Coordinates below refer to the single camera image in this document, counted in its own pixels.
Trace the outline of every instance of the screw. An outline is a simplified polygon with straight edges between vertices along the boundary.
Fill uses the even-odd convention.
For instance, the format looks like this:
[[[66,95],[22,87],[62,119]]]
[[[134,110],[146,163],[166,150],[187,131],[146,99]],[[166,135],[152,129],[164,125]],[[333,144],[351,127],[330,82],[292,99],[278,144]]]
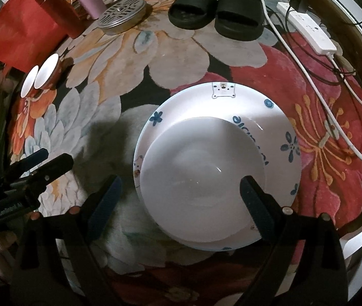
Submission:
[[[79,206],[73,206],[70,210],[69,213],[72,215],[76,215],[80,212],[80,207]]]
[[[291,215],[293,213],[293,210],[290,207],[283,207],[282,212],[284,215]]]
[[[327,213],[321,214],[321,218],[327,222],[329,222],[331,220],[331,217]]]

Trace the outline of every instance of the blue flower pattern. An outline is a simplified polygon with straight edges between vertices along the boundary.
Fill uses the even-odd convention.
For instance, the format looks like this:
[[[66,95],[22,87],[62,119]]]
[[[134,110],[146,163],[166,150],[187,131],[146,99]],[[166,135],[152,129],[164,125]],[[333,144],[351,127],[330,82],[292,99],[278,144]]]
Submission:
[[[299,184],[296,183],[294,185],[294,189],[290,191],[290,194],[291,195],[296,195],[298,189],[299,189]]]
[[[245,123],[241,123],[242,119],[240,116],[234,116],[232,117],[232,120],[235,124],[238,125],[238,127],[246,132],[246,134],[253,140],[254,143],[256,143],[256,139],[250,134],[249,129],[245,127]],[[260,153],[263,157],[263,161],[265,162],[265,165],[269,164],[269,161],[266,159],[266,155],[263,153]]]
[[[297,155],[300,155],[300,148],[298,146],[297,137],[294,136],[294,141],[293,141],[292,135],[288,131],[286,132],[286,140],[287,140],[288,144],[283,144],[280,147],[280,150],[282,152],[286,152],[286,151],[290,150],[289,162],[292,163],[293,159],[294,159],[293,152],[295,152]]]
[[[270,109],[272,109],[273,106],[274,106],[274,103],[273,103],[270,99],[266,99],[266,100],[264,101],[264,104],[265,104],[266,107],[268,107],[268,108],[270,108]]]
[[[163,112],[154,112],[154,115],[150,117],[150,121],[153,122],[153,126],[155,126],[157,123],[160,123],[163,119],[161,118],[161,115]]]

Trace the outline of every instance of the white cable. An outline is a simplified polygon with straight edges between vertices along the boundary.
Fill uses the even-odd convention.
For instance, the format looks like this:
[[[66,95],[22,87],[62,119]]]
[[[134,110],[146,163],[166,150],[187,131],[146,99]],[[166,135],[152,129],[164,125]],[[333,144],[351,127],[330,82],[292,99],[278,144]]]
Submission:
[[[280,40],[280,42],[283,44],[283,46],[286,48],[286,50],[289,52],[290,56],[293,58],[293,60],[297,63],[297,65],[299,66],[299,68],[301,69],[301,71],[303,72],[303,74],[305,75],[305,77],[307,78],[307,80],[309,81],[311,87],[313,87],[314,92],[316,93],[317,97],[319,98],[322,106],[324,107],[325,111],[327,112],[328,116],[330,117],[331,121],[334,123],[335,127],[337,128],[339,134],[343,137],[343,139],[345,140],[345,142],[347,143],[347,145],[350,147],[350,149],[352,149],[352,151],[355,153],[355,155],[360,158],[362,160],[362,153],[354,146],[354,144],[348,139],[347,135],[345,134],[345,132],[342,130],[341,126],[339,125],[339,123],[337,122],[337,120],[335,119],[335,116],[333,115],[333,113],[331,112],[329,106],[327,105],[327,103],[325,102],[323,96],[321,95],[320,91],[317,89],[316,85],[314,84],[313,80],[311,79],[309,73],[307,72],[306,68],[303,66],[303,64],[301,63],[301,61],[297,58],[296,54],[292,51],[292,49],[289,47],[289,45],[286,43],[286,41],[283,39],[283,37],[280,35],[279,31],[276,29],[276,27],[274,26],[272,20],[270,19],[269,15],[267,14],[267,8],[266,8],[266,3],[264,0],[260,0],[262,3],[262,7],[263,7],[263,13],[265,14],[265,18],[267,20],[267,22],[269,23],[270,27],[273,29],[275,35],[277,36],[277,38]],[[333,63],[333,65],[338,68],[336,66],[335,61],[331,60],[331,62]],[[347,83],[346,79],[344,79],[344,82],[346,84],[346,86],[348,87],[348,89],[350,90],[350,92],[353,94],[353,96],[358,100],[359,103],[362,104],[362,101],[358,98],[358,96],[355,94],[355,92],[351,89],[351,87],[349,86],[349,84]]]

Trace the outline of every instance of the red cup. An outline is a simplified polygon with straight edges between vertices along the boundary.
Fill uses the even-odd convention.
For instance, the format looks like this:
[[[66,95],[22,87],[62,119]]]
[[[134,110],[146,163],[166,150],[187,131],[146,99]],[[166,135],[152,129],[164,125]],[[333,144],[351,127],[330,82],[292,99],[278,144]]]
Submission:
[[[75,39],[84,32],[85,25],[79,19],[74,8],[65,0],[35,1],[71,38]]]

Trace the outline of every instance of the red bag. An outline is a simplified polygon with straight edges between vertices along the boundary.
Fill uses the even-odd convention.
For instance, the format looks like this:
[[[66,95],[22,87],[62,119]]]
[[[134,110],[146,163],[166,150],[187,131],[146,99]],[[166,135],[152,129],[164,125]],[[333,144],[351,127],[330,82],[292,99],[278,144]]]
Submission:
[[[23,72],[40,66],[66,35],[35,0],[8,0],[0,9],[0,61]]]

